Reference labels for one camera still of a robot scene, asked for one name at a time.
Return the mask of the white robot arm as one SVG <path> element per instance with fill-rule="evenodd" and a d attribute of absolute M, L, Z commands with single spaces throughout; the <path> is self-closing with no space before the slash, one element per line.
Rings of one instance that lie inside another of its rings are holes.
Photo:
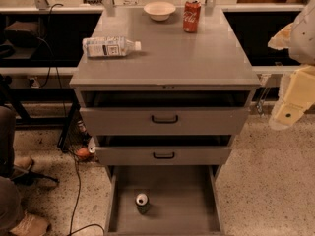
<path fill-rule="evenodd" d="M 281 78 L 279 99 L 269 120 L 270 127 L 279 131 L 291 127 L 315 103 L 315 0 L 309 0 L 268 46 L 287 49 L 289 57 L 300 64 L 299 69 Z"/>

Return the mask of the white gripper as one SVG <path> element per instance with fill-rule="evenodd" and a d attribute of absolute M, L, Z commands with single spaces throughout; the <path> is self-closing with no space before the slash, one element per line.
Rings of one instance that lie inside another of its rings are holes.
<path fill-rule="evenodd" d="M 278 31 L 268 42 L 276 50 L 289 49 L 292 23 Z M 284 130 L 296 123 L 315 103 L 315 67 L 302 66 L 290 76 L 290 83 L 284 100 L 274 105 L 269 126 L 273 130 Z"/>

